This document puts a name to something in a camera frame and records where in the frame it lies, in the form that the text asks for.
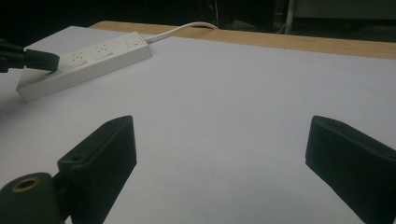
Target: power strip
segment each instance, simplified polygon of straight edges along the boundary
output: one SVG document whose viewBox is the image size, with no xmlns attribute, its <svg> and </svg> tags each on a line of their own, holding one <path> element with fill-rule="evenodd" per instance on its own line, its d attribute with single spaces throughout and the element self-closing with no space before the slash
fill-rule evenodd
<svg viewBox="0 0 396 224">
<path fill-rule="evenodd" d="M 143 37 L 129 33 L 61 56 L 55 72 L 23 69 L 17 92 L 30 102 L 150 57 Z"/>
</svg>

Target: white table surface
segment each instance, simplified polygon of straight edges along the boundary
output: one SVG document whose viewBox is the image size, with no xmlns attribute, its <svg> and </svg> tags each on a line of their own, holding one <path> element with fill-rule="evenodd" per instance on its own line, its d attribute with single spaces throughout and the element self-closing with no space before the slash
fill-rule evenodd
<svg viewBox="0 0 396 224">
<path fill-rule="evenodd" d="M 69 27 L 31 49 L 121 35 Z M 396 62 L 171 37 L 153 57 L 26 104 L 0 75 L 0 185 L 134 117 L 137 165 L 106 223 L 361 223 L 305 164 L 314 115 L 396 148 Z"/>
</svg>

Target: white cable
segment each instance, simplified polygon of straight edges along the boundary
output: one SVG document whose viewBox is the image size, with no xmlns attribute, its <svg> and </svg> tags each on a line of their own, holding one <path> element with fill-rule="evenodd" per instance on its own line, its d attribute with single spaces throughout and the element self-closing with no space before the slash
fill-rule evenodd
<svg viewBox="0 0 396 224">
<path fill-rule="evenodd" d="M 216 6 L 216 25 L 219 27 L 219 10 L 218 10 L 218 1 L 215 0 L 215 6 Z"/>
<path fill-rule="evenodd" d="M 279 30 L 276 34 L 279 35 L 279 33 L 282 32 L 282 30 L 283 30 L 285 27 L 286 27 L 286 24 L 284 24 L 284 25 L 282 26 L 282 28 L 280 28 L 280 30 Z"/>
<path fill-rule="evenodd" d="M 177 27 L 177 28 L 175 28 L 173 30 L 167 31 L 167 32 L 159 34 L 159 35 L 149 36 L 149 37 L 145 38 L 145 41 L 149 44 L 149 43 L 152 43 L 154 41 L 157 41 L 157 40 L 160 40 L 160 39 L 164 39 L 164 38 L 168 37 L 169 35 L 177 32 L 179 30 L 182 30 L 182 29 L 187 28 L 187 27 L 192 27 L 192 26 L 205 26 L 205 27 L 209 27 L 209 28 L 212 28 L 212 29 L 216 29 L 216 30 L 219 29 L 217 26 L 215 26 L 215 25 L 213 25 L 211 23 L 197 21 L 197 22 L 187 23 L 185 25 L 179 26 L 179 27 Z"/>
</svg>

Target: dark background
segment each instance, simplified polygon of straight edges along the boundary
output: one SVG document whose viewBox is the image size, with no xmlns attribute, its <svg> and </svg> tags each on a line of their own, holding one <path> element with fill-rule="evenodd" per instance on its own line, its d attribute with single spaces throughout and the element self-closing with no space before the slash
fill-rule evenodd
<svg viewBox="0 0 396 224">
<path fill-rule="evenodd" d="M 271 29 L 274 2 L 218 0 L 219 15 L 216 16 L 214 0 L 15 0 L 0 9 L 0 38 L 25 47 L 70 25 L 88 27 L 99 21 L 169 25 L 208 21 L 222 27 L 235 18 L 244 18 L 254 25 Z"/>
</svg>

